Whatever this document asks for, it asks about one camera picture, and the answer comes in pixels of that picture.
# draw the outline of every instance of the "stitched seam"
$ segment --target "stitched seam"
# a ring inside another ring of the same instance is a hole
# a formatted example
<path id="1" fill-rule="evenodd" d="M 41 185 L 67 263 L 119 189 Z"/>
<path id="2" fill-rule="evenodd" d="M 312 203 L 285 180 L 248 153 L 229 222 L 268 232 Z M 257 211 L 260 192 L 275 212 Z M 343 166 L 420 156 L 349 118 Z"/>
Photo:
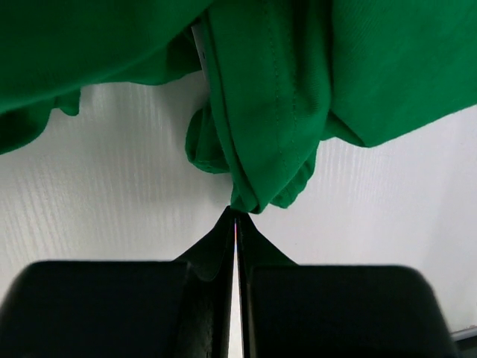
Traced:
<path id="1" fill-rule="evenodd" d="M 270 16 L 267 10 L 268 6 L 268 1 L 267 0 L 262 0 L 262 7 L 263 7 L 263 12 L 265 14 L 265 21 L 267 22 L 267 29 L 268 29 L 268 40 L 270 42 L 270 49 L 271 49 L 271 54 L 273 57 L 273 62 L 274 62 L 274 70 L 275 70 L 275 124 L 277 127 L 276 130 L 276 137 L 277 137 L 277 148 L 280 157 L 282 158 L 282 163 L 283 163 L 283 168 L 285 170 L 285 174 L 287 177 L 289 177 L 288 173 L 288 167 L 286 165 L 285 158 L 283 157 L 283 151 L 282 148 L 280 147 L 279 143 L 279 117 L 278 117 L 278 79 L 279 79 L 279 74 L 278 74 L 278 64 L 277 64 L 277 53 L 275 51 L 275 46 L 274 46 L 274 41 L 273 41 L 273 36 L 272 36 L 272 31 L 271 31 L 271 23 L 270 23 Z M 288 190 L 288 184 L 285 186 L 285 191 L 288 194 L 288 197 L 291 198 L 290 192 Z"/>
<path id="2" fill-rule="evenodd" d="M 291 32 L 293 31 L 293 17 L 291 21 L 292 26 L 290 26 L 289 31 L 287 31 L 288 35 L 288 47 L 289 51 L 291 54 L 291 58 L 294 58 L 294 51 L 293 51 L 293 42 L 291 41 Z M 293 116 L 293 131 L 291 132 L 291 146 L 293 148 L 293 151 L 295 153 L 296 161 L 297 161 L 297 166 L 298 166 L 298 171 L 300 171 L 300 155 L 298 154 L 297 146 L 295 144 L 295 137 L 297 135 L 297 128 L 298 128 L 298 123 L 297 123 L 297 64 L 292 60 L 292 70 L 291 70 L 291 85 L 293 86 L 293 98 L 291 100 L 291 115 Z M 294 187 L 294 179 L 293 177 L 290 180 L 289 185 Z"/>

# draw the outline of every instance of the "green t-shirt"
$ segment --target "green t-shirt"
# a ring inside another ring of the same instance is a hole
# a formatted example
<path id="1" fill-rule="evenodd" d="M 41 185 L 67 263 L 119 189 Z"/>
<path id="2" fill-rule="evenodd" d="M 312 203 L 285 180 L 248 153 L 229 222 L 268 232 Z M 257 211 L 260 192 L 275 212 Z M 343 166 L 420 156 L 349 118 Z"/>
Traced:
<path id="1" fill-rule="evenodd" d="M 211 96 L 186 151 L 232 174 L 242 211 L 292 203 L 321 140 L 375 146 L 477 103 L 472 0 L 8 0 L 0 152 L 40 135 L 52 108 L 77 114 L 82 86 L 200 69 L 196 21 Z"/>

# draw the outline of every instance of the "textured white surface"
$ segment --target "textured white surface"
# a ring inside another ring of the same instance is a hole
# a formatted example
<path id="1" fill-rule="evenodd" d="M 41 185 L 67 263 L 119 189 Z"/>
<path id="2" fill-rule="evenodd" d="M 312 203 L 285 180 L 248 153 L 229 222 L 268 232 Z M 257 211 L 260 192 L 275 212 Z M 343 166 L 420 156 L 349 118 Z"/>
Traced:
<path id="1" fill-rule="evenodd" d="M 34 260 L 167 260 L 211 228 L 230 178 L 199 172 L 183 150 L 204 88 L 200 73 L 88 87 L 78 117 L 54 112 L 39 139 L 0 156 L 0 297 Z M 413 266 L 452 330 L 477 324 L 476 117 L 473 107 L 374 149 L 325 142 L 297 202 L 254 220 L 299 263 Z"/>

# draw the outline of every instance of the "white wall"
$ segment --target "white wall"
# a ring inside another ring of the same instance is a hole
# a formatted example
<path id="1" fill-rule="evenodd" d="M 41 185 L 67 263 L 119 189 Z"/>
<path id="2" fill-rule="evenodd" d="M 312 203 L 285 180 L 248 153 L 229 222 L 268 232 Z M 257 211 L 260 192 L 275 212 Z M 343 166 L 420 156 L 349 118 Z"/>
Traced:
<path id="1" fill-rule="evenodd" d="M 204 235 L 231 185 L 184 154 L 205 97 L 200 73 L 88 87 L 78 117 L 55 111 L 39 139 L 0 156 L 0 297 L 34 260 L 167 260 Z M 452 330 L 477 324 L 476 117 L 473 107 L 374 149 L 325 142 L 297 202 L 254 220 L 299 263 L 413 266 Z"/>

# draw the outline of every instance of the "black plastic part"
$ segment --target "black plastic part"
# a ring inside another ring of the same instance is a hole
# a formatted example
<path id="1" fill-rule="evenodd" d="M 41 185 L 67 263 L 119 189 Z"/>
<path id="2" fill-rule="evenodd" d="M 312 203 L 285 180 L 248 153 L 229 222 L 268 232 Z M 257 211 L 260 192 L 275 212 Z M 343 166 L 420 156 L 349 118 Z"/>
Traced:
<path id="1" fill-rule="evenodd" d="M 398 266 L 296 266 L 237 219 L 244 356 L 458 357 L 432 290 Z"/>
<path id="2" fill-rule="evenodd" d="M 234 218 L 171 263 L 44 262 L 0 311 L 0 357 L 227 357 Z"/>
<path id="3" fill-rule="evenodd" d="M 456 342 L 459 350 L 462 352 L 462 358 L 477 357 L 477 335 L 462 339 Z"/>
<path id="4" fill-rule="evenodd" d="M 27 267 L 0 309 L 0 357 L 225 358 L 235 236 L 246 358 L 458 357 L 416 271 L 299 266 L 228 208 L 172 262 Z"/>

